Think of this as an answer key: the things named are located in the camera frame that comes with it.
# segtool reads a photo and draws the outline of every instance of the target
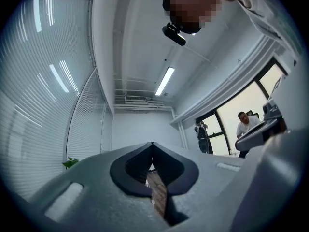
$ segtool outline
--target wooden floor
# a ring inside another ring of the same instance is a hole
[[[154,208],[163,217],[166,205],[166,187],[156,171],[149,172],[147,176],[149,187],[153,190]]]

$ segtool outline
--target black camera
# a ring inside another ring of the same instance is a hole
[[[180,35],[180,30],[176,28],[174,25],[168,23],[165,27],[162,28],[164,35],[177,44],[184,46],[186,41],[183,36]]]

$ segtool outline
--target man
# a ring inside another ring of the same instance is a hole
[[[199,149],[203,153],[213,154],[211,141],[209,140],[209,137],[206,131],[208,126],[204,124],[204,122],[201,121],[199,118],[197,118],[195,122],[197,126],[195,126],[194,130],[197,133]]]
[[[237,0],[255,27],[278,41],[298,61],[304,43],[297,26],[278,0]],[[194,29],[199,23],[209,22],[222,0],[163,0],[173,24]]]
[[[256,116],[248,116],[244,112],[240,112],[238,114],[238,118],[240,119],[240,123],[237,126],[236,136],[237,138],[240,138],[243,134],[245,134],[247,131],[252,129],[254,126],[258,125],[260,123],[260,120]],[[249,151],[241,151],[239,154],[240,158],[245,158],[246,154]]]

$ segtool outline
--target ceiling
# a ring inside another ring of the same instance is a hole
[[[187,44],[181,47],[162,32],[169,22],[162,0],[119,0],[113,37],[116,102],[124,95],[155,97],[168,66],[175,72],[157,98],[175,101],[198,72],[214,68],[216,49],[233,33],[230,28],[240,11],[237,2],[223,1],[216,17],[198,34],[182,34]]]

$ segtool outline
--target window frame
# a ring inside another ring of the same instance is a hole
[[[237,95],[239,95],[241,92],[243,92],[247,87],[249,87],[253,82],[255,82],[258,87],[261,89],[262,93],[265,95],[266,99],[269,98],[269,94],[268,92],[266,91],[266,89],[264,88],[264,86],[262,85],[261,83],[261,79],[263,76],[266,75],[266,73],[274,66],[274,65],[277,65],[279,67],[279,69],[283,72],[284,75],[288,76],[288,73],[287,71],[282,67],[282,65],[275,59],[275,57],[272,57],[270,59],[270,61],[265,65],[265,67],[244,87],[242,88],[239,92],[237,92],[235,95],[233,95],[231,98],[229,98],[228,100],[226,100],[225,102],[223,102],[222,104],[220,104],[219,106],[217,106],[215,109],[212,109],[211,111],[209,111],[208,113],[202,115],[199,117],[199,119],[201,120],[204,120],[212,115],[215,115],[217,120],[218,120],[218,123],[220,125],[220,128],[221,128],[221,132],[219,133],[216,133],[216,134],[212,134],[209,136],[209,138],[213,138],[213,137],[217,137],[217,136],[221,136],[221,135],[224,135],[225,137],[225,141],[226,141],[226,145],[227,145],[227,148],[228,148],[228,153],[229,155],[231,155],[231,148],[230,148],[230,144],[229,144],[229,140],[227,138],[227,134],[226,134],[226,131],[225,131],[225,128],[223,126],[223,123],[222,123],[222,120],[218,114],[218,109],[222,106],[224,106],[226,103],[228,103],[230,100],[234,99]]]

